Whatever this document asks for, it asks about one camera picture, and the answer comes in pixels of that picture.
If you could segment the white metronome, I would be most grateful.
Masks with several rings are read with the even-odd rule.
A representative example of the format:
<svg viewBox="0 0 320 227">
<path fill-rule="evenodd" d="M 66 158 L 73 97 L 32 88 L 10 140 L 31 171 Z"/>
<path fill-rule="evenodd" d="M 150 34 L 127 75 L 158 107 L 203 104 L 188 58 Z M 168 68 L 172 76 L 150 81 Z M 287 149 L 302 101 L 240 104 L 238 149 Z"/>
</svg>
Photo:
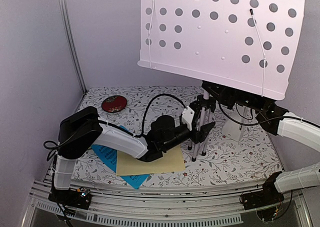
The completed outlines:
<svg viewBox="0 0 320 227">
<path fill-rule="evenodd" d="M 245 118 L 247 117 L 247 111 L 247 107 L 237 105 L 236 109 L 233 111 L 233 113 L 229 114 L 229 116 L 237 122 L 244 124 L 246 122 Z M 238 142 L 243 136 L 244 126 L 228 119 L 222 127 L 221 132 L 227 138 Z"/>
</svg>

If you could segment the yellow sheet music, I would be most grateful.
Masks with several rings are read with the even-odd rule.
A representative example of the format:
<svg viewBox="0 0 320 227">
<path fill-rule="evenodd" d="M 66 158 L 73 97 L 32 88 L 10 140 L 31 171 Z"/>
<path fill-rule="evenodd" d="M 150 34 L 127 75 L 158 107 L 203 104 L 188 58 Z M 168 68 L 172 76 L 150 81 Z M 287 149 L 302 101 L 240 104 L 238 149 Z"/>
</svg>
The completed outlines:
<svg viewBox="0 0 320 227">
<path fill-rule="evenodd" d="M 117 176 L 161 174 L 184 170 L 185 163 L 180 145 L 170 149 L 163 154 L 163 157 L 152 162 L 143 162 L 124 152 L 117 152 L 115 172 Z"/>
</svg>

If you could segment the silver tripod music stand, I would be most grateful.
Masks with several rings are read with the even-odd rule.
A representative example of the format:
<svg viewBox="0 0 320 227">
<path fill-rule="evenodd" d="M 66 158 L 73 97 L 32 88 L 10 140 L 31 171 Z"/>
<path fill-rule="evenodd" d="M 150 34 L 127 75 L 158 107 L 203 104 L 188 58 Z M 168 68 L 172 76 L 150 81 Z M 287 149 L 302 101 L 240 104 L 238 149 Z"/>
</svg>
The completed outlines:
<svg viewBox="0 0 320 227">
<path fill-rule="evenodd" d="M 140 0 L 138 65 L 285 98 L 306 0 Z M 208 92 L 197 128 L 218 103 Z"/>
</svg>

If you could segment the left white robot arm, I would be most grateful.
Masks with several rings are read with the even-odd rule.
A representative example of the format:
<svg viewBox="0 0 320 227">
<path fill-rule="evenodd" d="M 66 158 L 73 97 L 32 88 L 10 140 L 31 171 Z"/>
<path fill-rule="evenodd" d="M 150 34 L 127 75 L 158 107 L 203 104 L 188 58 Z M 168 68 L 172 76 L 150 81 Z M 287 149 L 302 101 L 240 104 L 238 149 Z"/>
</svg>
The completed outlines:
<svg viewBox="0 0 320 227">
<path fill-rule="evenodd" d="M 196 111 L 188 106 L 180 116 L 179 126 L 171 116 L 162 115 L 151 123 L 147 134 L 135 135 L 100 118 L 93 106 L 82 109 L 60 123 L 52 181 L 55 196 L 63 204 L 74 200 L 70 185 L 76 160 L 92 145 L 105 146 L 150 163 L 184 141 L 203 143 L 216 123 L 197 128 L 197 122 Z"/>
</svg>

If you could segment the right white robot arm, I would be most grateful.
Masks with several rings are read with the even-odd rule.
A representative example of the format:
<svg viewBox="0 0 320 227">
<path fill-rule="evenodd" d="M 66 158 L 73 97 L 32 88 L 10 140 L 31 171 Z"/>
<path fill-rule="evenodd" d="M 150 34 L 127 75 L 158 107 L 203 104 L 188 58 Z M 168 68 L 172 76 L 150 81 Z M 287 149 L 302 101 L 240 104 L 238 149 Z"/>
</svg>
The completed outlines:
<svg viewBox="0 0 320 227">
<path fill-rule="evenodd" d="M 255 110 L 257 125 L 266 132 L 292 139 L 316 151 L 320 150 L 320 126 L 278 106 L 275 100 L 208 81 L 202 82 L 202 88 L 216 100 L 219 107 L 232 109 L 239 104 Z M 264 182 L 258 200 L 262 205 L 269 205 L 278 197 L 278 193 L 316 187 L 319 184 L 319 163 L 293 171 L 280 171 Z"/>
</svg>

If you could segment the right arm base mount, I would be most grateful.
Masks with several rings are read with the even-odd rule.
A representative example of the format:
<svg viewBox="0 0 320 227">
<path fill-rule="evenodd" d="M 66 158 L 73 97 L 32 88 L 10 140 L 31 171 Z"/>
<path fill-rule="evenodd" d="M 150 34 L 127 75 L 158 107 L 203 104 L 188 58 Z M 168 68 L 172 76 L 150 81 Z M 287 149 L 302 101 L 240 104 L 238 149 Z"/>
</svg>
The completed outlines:
<svg viewBox="0 0 320 227">
<path fill-rule="evenodd" d="M 293 200 L 293 191 L 290 193 L 290 200 L 285 210 L 282 209 L 285 197 L 278 192 L 275 186 L 276 178 L 282 174 L 282 171 L 273 173 L 262 185 L 260 191 L 245 191 L 239 197 L 239 202 L 245 210 L 262 208 L 269 205 L 274 205 L 273 208 L 267 208 L 256 212 L 257 217 L 263 222 L 273 222 L 284 216 Z"/>
</svg>

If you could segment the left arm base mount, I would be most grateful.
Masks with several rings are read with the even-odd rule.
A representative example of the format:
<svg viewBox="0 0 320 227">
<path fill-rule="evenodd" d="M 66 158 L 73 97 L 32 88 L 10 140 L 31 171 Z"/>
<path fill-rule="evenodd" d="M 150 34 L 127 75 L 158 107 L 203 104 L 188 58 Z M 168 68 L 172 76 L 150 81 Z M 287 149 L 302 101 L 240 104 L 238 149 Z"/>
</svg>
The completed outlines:
<svg viewBox="0 0 320 227">
<path fill-rule="evenodd" d="M 48 200 L 62 206 L 88 210 L 91 204 L 92 195 L 91 190 L 84 187 L 80 187 L 76 190 L 70 188 L 68 190 L 58 190 L 52 187 Z"/>
</svg>

